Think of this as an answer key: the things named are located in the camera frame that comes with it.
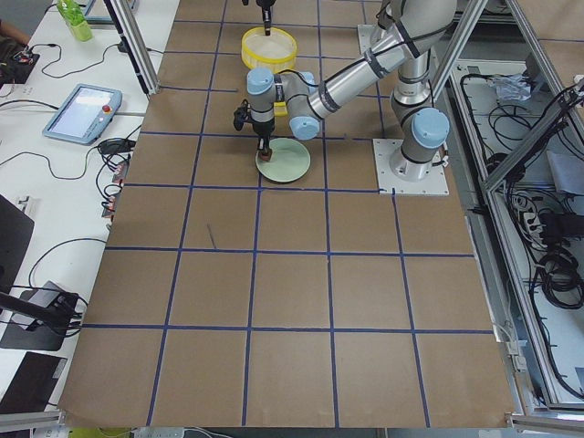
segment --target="blue tape line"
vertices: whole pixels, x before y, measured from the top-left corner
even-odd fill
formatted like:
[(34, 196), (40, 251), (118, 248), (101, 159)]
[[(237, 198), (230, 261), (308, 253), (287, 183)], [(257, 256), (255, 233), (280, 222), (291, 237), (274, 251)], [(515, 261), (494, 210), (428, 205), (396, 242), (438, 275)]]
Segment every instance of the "blue tape line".
[(418, 253), (367, 253), (348, 251), (302, 251), (279, 249), (237, 249), (237, 248), (175, 248), (165, 246), (106, 246), (106, 251), (180, 251), (184, 253), (228, 253), (228, 254), (274, 254), (282, 256), (333, 256), (333, 257), (405, 257), (405, 258), (475, 258), (469, 254), (418, 254)]
[[(258, 175), (257, 185), (261, 187), (262, 176)], [(247, 338), (245, 340), (245, 369), (244, 369), (244, 400), (241, 412), (241, 424), (247, 423), (247, 394), (249, 391), (249, 361), (251, 355), (252, 324), (254, 318), (254, 295), (256, 292), (256, 267), (257, 267), (257, 242), (259, 239), (260, 212), (262, 203), (262, 191), (257, 192), (255, 199), (255, 227), (254, 227), (254, 252), (252, 258), (252, 278), (249, 286), (249, 306), (247, 309)]]
[(415, 325), (413, 320), (413, 310), (412, 310), (412, 298), (410, 296), (410, 288), (408, 285), (408, 274), (405, 266), (405, 256), (403, 254), (403, 242), (402, 242), (402, 230), (400, 228), (400, 217), (398, 215), (398, 205), (396, 202), (395, 189), (392, 190), (391, 203), (393, 204), (393, 214), (395, 217), (395, 230), (398, 236), (398, 247), (400, 249), (400, 260), (401, 260), (401, 274), (403, 276), (403, 287), (405, 289), (406, 303), (408, 306), (408, 315), (410, 318), (410, 325), (412, 328), (412, 344), (413, 344), (413, 355), (416, 362), (416, 370), (418, 373), (418, 382), (420, 385), (420, 396), (422, 398), (422, 408), (423, 417), (426, 423), (426, 427), (431, 427), (430, 413), (428, 411), (428, 401), (426, 399), (426, 390), (423, 384), (422, 375), (422, 364), (420, 363), (420, 351), (418, 349), (418, 339), (416, 338)]
[[(223, 9), (223, 19), (225, 16), (225, 11), (227, 10), (227, 0), (224, 0), (224, 9)], [(219, 50), (219, 43), (221, 41), (221, 34), (223, 31), (223, 24), (221, 24), (221, 27), (219, 28), (219, 35), (217, 36), (217, 43), (215, 45), (215, 55), (214, 55), (214, 62), (213, 62), (213, 66), (211, 69), (211, 77), (209, 79), (209, 89), (212, 88), (213, 86), (213, 79), (214, 79), (214, 71), (215, 71), (215, 66), (217, 63), (217, 55), (216, 52)], [(209, 109), (209, 98), (211, 96), (211, 92), (207, 91), (207, 97), (206, 97), (206, 101), (205, 101), (205, 106), (204, 106), (204, 112), (203, 112), (203, 119), (201, 121), (201, 132), (204, 132), (204, 124), (205, 124), (205, 120), (207, 117), (207, 111)], [(194, 185), (194, 178), (195, 178), (195, 174), (196, 174), (196, 170), (197, 170), (197, 164), (199, 161), (199, 153), (201, 150), (201, 142), (202, 142), (202, 137), (199, 136), (199, 144), (197, 147), (197, 153), (194, 159), (194, 163), (193, 163), (193, 172), (191, 175), (191, 185)], [(182, 222), (182, 231), (181, 231), (181, 240), (179, 243), (179, 249), (183, 248), (183, 243), (184, 243), (184, 237), (186, 235), (186, 228), (187, 228), (187, 224), (189, 221), (189, 212), (191, 209), (191, 202), (193, 199), (193, 189), (189, 189), (189, 196), (187, 199), (187, 204), (186, 204), (186, 208), (185, 208), (185, 212), (184, 212), (184, 218), (183, 218), (183, 222)], [(174, 274), (172, 277), (172, 285), (171, 285), (171, 293), (168, 299), (168, 305), (166, 308), (166, 318), (164, 320), (164, 325), (168, 326), (169, 322), (170, 322), (170, 318), (171, 318), (171, 311), (172, 311), (172, 302), (174, 300), (174, 291), (176, 288), (176, 281), (177, 281), (177, 277), (178, 277), (178, 271), (179, 271), (179, 267), (181, 264), (181, 256), (182, 256), (182, 251), (178, 251), (177, 253), (177, 257), (176, 257), (176, 264), (174, 266)], [(167, 335), (167, 331), (168, 329), (165, 328), (162, 331), (162, 342), (161, 342), (161, 348), (159, 351), (159, 357), (158, 357), (158, 364), (156, 367), (156, 374), (154, 377), (154, 384), (152, 385), (152, 395), (151, 395), (151, 404), (150, 404), (150, 409), (148, 411), (148, 420), (146, 422), (146, 424), (148, 426), (151, 425), (152, 422), (152, 416), (154, 414), (154, 406), (156, 404), (156, 396), (157, 396), (157, 392), (158, 392), (158, 384), (159, 384), (159, 380), (160, 380), (160, 373), (161, 373), (161, 369), (162, 369), (162, 357), (164, 355), (164, 347), (166, 344), (166, 335)]]
[(494, 335), (493, 330), (480, 329), (442, 329), (442, 328), (322, 328), (322, 327), (251, 327), (248, 326), (192, 326), (184, 324), (108, 324), (86, 323), (84, 329), (152, 329), (152, 330), (192, 330), (192, 331), (248, 331), (252, 332), (292, 332), (292, 333), (383, 333), (416, 335)]

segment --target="metal frame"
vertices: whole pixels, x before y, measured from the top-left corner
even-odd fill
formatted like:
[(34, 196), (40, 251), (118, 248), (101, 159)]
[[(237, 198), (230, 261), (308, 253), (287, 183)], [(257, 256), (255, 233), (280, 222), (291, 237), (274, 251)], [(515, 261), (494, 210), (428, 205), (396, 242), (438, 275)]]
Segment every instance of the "metal frame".
[(468, 42), (476, 23), (478, 23), (483, 10), (485, 9), (488, 0), (472, 0), (463, 13), (460, 23), (454, 31), (454, 35), (450, 40), (446, 53), (444, 53), (443, 60), (438, 66), (436, 73), (432, 78), (434, 97), (440, 96), (446, 81), (450, 77), (450, 72), (453, 69), (456, 59), (463, 53), (464, 46)]
[(104, 0), (109, 15), (120, 34), (121, 42), (128, 49), (128, 56), (138, 77), (142, 91), (147, 96), (160, 91), (160, 81), (148, 55), (148, 49), (131, 12), (128, 0)]
[(0, 433), (51, 427), (59, 423), (61, 411), (10, 413), (0, 415)]

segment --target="power adapter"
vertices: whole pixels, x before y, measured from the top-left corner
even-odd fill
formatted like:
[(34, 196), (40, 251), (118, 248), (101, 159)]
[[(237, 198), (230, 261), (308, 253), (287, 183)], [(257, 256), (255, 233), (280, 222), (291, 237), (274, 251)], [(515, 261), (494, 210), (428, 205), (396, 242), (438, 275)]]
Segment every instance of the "power adapter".
[(116, 153), (131, 152), (136, 146), (136, 141), (128, 139), (107, 139), (98, 145), (101, 155), (114, 155)]

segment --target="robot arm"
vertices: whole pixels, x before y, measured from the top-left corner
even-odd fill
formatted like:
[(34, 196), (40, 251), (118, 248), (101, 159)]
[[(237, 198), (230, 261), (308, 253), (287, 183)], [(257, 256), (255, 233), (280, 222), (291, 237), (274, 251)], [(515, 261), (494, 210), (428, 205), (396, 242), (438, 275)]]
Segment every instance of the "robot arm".
[[(249, 0), (242, 0), (245, 6), (249, 5)], [(266, 36), (272, 32), (272, 6), (276, 0), (255, 0), (255, 3), (262, 8), (262, 21), (264, 22), (264, 31)]]
[[(412, 115), (416, 110), (428, 107), (430, 96), (427, 83), (428, 50), (450, 26), (456, 11), (456, 0), (390, 0), (382, 3), (380, 19), (384, 20), (384, 35), (363, 55), (335, 73), (332, 77), (311, 85), (306, 75), (273, 75), (266, 68), (256, 68), (248, 74), (249, 102), (246, 103), (246, 119), (261, 131), (258, 149), (269, 159), (269, 137), (274, 128), (274, 102), (285, 101), (290, 118), (290, 128), (299, 140), (316, 137), (319, 123), (357, 97), (364, 89), (400, 69), (400, 82), (393, 93), (392, 106), (400, 119), (406, 137), (416, 133), (418, 137), (434, 138), (434, 133), (423, 133), (421, 127), (412, 127)], [(244, 106), (239, 115), (244, 114)], [(443, 135), (444, 124), (437, 129)], [(439, 140), (429, 141), (434, 145)], [(410, 156), (426, 160), (432, 158), (429, 151), (415, 152), (411, 146)]]

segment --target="black monitor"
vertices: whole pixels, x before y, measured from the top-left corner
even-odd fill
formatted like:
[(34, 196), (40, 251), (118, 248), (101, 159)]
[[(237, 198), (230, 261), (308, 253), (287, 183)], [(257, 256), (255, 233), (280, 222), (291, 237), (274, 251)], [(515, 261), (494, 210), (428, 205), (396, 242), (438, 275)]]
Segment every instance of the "black monitor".
[(0, 292), (10, 293), (35, 223), (0, 195)]
[(20, 297), (9, 295), (25, 259), (33, 228), (32, 219), (0, 195), (0, 311), (14, 313), (0, 339), (0, 347), (57, 350), (75, 313), (77, 295), (50, 282), (45, 289), (25, 290)]

